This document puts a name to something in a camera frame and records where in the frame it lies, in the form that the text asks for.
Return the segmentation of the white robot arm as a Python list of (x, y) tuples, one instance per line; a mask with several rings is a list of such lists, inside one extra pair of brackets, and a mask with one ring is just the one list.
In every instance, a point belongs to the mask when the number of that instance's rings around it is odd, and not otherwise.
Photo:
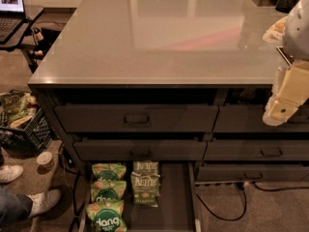
[(263, 115), (265, 124), (276, 127), (286, 123), (309, 99), (309, 0), (299, 0), (263, 39), (281, 40), (283, 52), (295, 59), (289, 67), (277, 69)]

